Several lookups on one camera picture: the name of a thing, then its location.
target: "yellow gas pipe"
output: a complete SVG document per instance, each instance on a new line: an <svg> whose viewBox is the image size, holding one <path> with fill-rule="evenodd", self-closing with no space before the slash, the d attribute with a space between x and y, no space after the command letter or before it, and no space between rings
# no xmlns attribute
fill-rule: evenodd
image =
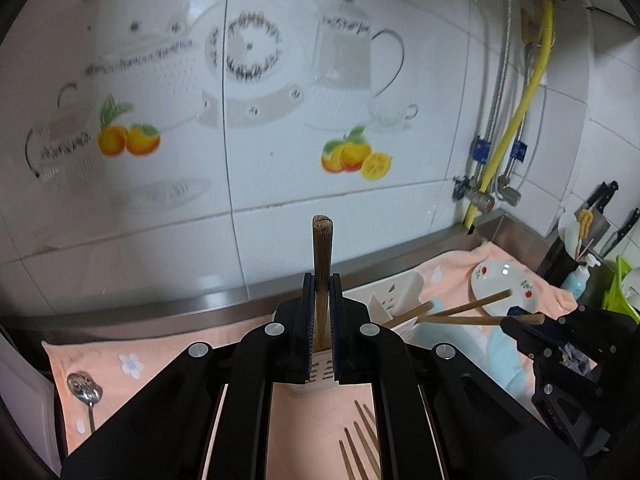
<svg viewBox="0 0 640 480"><path fill-rule="evenodd" d="M536 94L536 90L538 90L538 86L540 85L540 81L542 80L542 75L545 73L546 65L549 62L549 54L551 53L551 43L553 40L553 24L553 3L551 0L542 0L542 47L540 48L540 54L536 62L536 67L531 76L530 83L522 93L520 104L518 104L518 108L516 108L511 121L509 121L507 129L504 131L504 135L502 136L498 147L496 148L494 154L484 168L484 173L482 174L482 180L480 182L479 188L483 193L488 189L489 184L491 183L491 179L498 171L500 161L509 149L511 139L513 139L513 136L516 134L516 131L518 130L518 127L522 122L522 118L524 117L524 114L527 112L527 109L531 104L531 100ZM478 208L476 206L474 206L473 204L469 205L469 208L466 210L465 215L465 227L467 229L470 229L473 225L474 220L476 219L477 212Z"/></svg>

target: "pink cloth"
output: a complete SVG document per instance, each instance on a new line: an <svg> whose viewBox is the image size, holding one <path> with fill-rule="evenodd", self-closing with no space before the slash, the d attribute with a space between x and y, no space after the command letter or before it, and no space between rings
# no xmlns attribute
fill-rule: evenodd
<svg viewBox="0 0 640 480"><path fill-rule="evenodd" d="M452 251L441 254L418 266L416 270L424 277L425 283L420 300L427 301L437 296L446 308L471 301L473 297L469 278L472 269L487 259L511 262L523 269L538 292L540 312L557 318L576 307L569 293L548 285L492 243L485 243L471 252ZM484 313L465 313L467 316L482 314ZM103 387L103 398L94 409L95 424L99 428L191 343L205 341L214 347L231 344L240 341L247 332L270 319L271 316L263 316L233 325L156 339L65 346L43 342L60 394L69 452L89 437L87 408L66 387L69 373L86 372ZM532 382L531 361L524 357L522 360L529 381ZM346 478L338 446L339 439L344 442L351 466L358 475L344 434L344 427L348 426L367 475L375 478L354 430L353 421L357 420L365 431L353 402L355 399L373 407L368 385L338 386L308 396L294 397L288 386L276 384L269 437L268 477L278 480Z"/></svg>

